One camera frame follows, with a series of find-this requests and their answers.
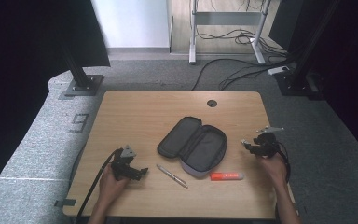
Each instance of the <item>hand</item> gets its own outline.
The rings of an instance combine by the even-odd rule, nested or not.
[[[282,156],[276,153],[271,158],[256,157],[272,180],[277,195],[277,206],[281,223],[301,223],[287,188],[287,171]]]
[[[100,195],[98,203],[109,206],[121,194],[126,185],[130,182],[127,177],[116,180],[110,163],[104,168],[100,180]]]
[[[272,180],[275,187],[286,184],[286,166],[280,154],[276,153],[271,158],[256,156]]]

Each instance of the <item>orange marker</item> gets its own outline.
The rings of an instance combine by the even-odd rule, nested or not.
[[[211,180],[242,180],[245,175],[243,173],[211,173]]]

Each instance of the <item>black cable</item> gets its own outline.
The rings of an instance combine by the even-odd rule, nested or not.
[[[270,146],[275,148],[276,152],[278,154],[280,154],[280,156],[282,157],[284,166],[286,167],[286,178],[285,178],[286,183],[289,183],[290,174],[292,171],[292,169],[290,167],[290,162],[289,162],[289,154],[287,152],[286,147],[281,142],[278,142],[278,141],[275,141],[275,142],[279,145],[279,147],[275,147],[272,143],[270,143],[269,141],[266,141],[266,143],[268,143]]]
[[[201,76],[202,76],[202,73],[203,73],[203,71],[206,69],[206,67],[208,67],[209,64],[214,63],[214,62],[218,62],[218,61],[234,61],[234,62],[248,63],[248,62],[246,62],[246,61],[238,60],[238,59],[215,59],[215,60],[211,60],[210,62],[206,63],[206,64],[202,67],[202,69],[201,69],[201,71],[200,71],[200,73],[199,73],[199,76],[198,76],[198,78],[197,78],[197,81],[196,81],[196,83],[194,84],[193,88],[191,89],[192,91],[195,90],[195,89],[196,89],[196,86],[199,84],[200,78],[201,78]],[[260,65],[260,64],[255,64],[255,63],[248,63],[248,64],[254,65],[254,66],[263,66],[262,64]]]
[[[231,75],[229,75],[225,80],[221,81],[219,83],[219,89],[221,86],[225,86],[226,85],[226,82],[231,80],[230,78],[233,77],[234,75],[238,74],[240,71],[242,71],[243,69],[247,69],[247,68],[252,68],[254,66],[247,66],[247,67],[242,67],[241,69],[239,69],[237,72],[234,72],[232,73]]]
[[[89,201],[89,198],[92,194],[92,192],[94,191],[95,189],[95,186],[97,185],[98,183],[98,180],[100,179],[100,176],[101,174],[103,173],[103,170],[104,168],[106,167],[106,165],[110,162],[110,160],[112,159],[112,157],[115,155],[116,153],[116,150],[114,152],[112,152],[112,154],[106,159],[106,161],[103,163],[101,169],[99,170],[98,174],[95,176],[95,179],[94,179],[94,182],[92,182],[92,185],[91,187],[89,188],[89,192],[87,193],[87,196],[86,198],[84,199],[84,202],[82,203],[78,213],[77,213],[77,216],[76,216],[76,219],[75,219],[75,224],[77,223],[77,221],[80,219],[82,213],[83,213],[83,210],[84,208],[86,207],[86,204],[87,202]]]
[[[69,191],[69,189],[70,189],[71,186],[72,186],[72,181],[74,180],[75,170],[76,170],[76,168],[77,168],[77,166],[78,166],[80,157],[81,157],[81,155],[83,154],[83,151],[84,151],[84,148],[86,147],[86,144],[87,144],[87,143],[85,143],[85,144],[83,145],[83,147],[80,149],[80,151],[77,153],[77,156],[76,156],[76,158],[75,158],[74,164],[72,165],[71,174],[69,175],[68,191]]]
[[[291,168],[290,162],[289,162],[289,154],[287,152],[286,147],[282,143],[280,143],[278,141],[277,141],[277,143],[278,143],[278,145],[283,147],[283,149],[285,151],[285,153],[283,153],[281,150],[279,150],[278,153],[283,158],[283,162],[286,167],[286,183],[289,183],[290,175],[292,173],[292,168]],[[279,216],[279,210],[278,210],[278,203],[275,204],[275,219],[276,219],[277,223],[279,223],[279,224],[281,223],[281,218]]]
[[[237,10],[237,11],[240,11],[241,7],[242,7],[243,5],[245,5],[245,1],[246,1],[246,0],[243,0],[242,4],[238,7],[238,10]]]
[[[255,75],[254,77],[257,77],[258,75],[260,75],[261,73],[265,72],[265,71],[268,71],[271,67],[268,67],[268,68],[265,68],[265,69],[262,69],[262,70],[259,70],[259,71],[255,71],[255,72],[251,72],[251,73],[248,73],[248,74],[244,74],[240,77],[235,77],[235,78],[232,78],[230,79],[227,84],[225,84],[224,86],[220,87],[220,91],[224,91],[228,86],[230,86],[231,84],[233,84],[234,82],[242,79],[242,78],[247,78],[248,76],[251,76],[251,75]]]
[[[212,0],[211,0],[211,5],[212,5],[212,7],[213,7],[214,11],[216,11],[216,8],[213,6],[213,2],[212,2]]]
[[[251,0],[248,0],[248,5],[246,6],[246,11],[249,10],[249,6],[251,5]]]
[[[258,6],[258,7],[252,7],[252,6],[250,6],[250,4],[248,2],[248,7],[246,8],[246,11],[248,10],[249,7],[251,7],[252,9],[255,9],[255,10],[260,9],[260,11],[262,11],[265,2],[266,2],[266,0],[262,0],[260,6]]]
[[[232,30],[232,31],[230,31],[230,32],[228,32],[228,33],[226,33],[224,35],[200,34],[198,28],[196,28],[196,31],[197,31],[197,36],[199,36],[201,39],[234,39],[235,43],[241,44],[241,45],[252,44],[252,42],[250,41],[250,38],[255,37],[255,35],[253,33],[249,32],[249,31],[246,31],[246,30],[242,30],[241,28],[236,29],[236,30]],[[241,33],[239,35],[236,35],[236,36],[228,36],[228,35],[231,35],[231,34],[233,34],[235,32],[241,32]],[[247,38],[247,41],[242,42],[241,41],[242,38]],[[259,43],[260,43],[261,48],[267,53],[277,54],[277,55],[280,55],[280,56],[283,56],[283,57],[285,57],[287,55],[287,53],[282,52],[282,51],[285,51],[285,49],[272,47],[262,37],[259,37]]]

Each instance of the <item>metal stand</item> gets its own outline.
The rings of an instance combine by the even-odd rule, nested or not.
[[[269,11],[270,0],[267,0],[262,12],[198,12],[197,0],[192,0],[191,10],[191,38],[189,62],[196,63],[196,29],[197,25],[249,25],[258,26],[255,38],[251,38],[252,48],[258,63],[265,63],[258,40],[263,31],[264,22]]]
[[[103,82],[103,75],[87,76],[83,68],[78,65],[75,58],[72,56],[71,51],[62,40],[62,37],[60,35],[58,35],[58,37],[62,47],[63,58],[74,76],[68,89],[62,94],[63,97],[94,96],[97,93],[100,84]]]
[[[307,82],[301,87],[291,85],[290,72],[275,74],[274,77],[277,80],[281,94],[284,96],[307,96],[310,100],[324,99],[318,74],[308,73]]]

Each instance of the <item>power strip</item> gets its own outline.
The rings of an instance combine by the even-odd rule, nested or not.
[[[275,74],[278,74],[278,73],[287,72],[289,70],[290,70],[289,67],[282,66],[282,67],[277,67],[277,68],[271,68],[271,69],[268,70],[268,73],[270,75],[275,75]]]

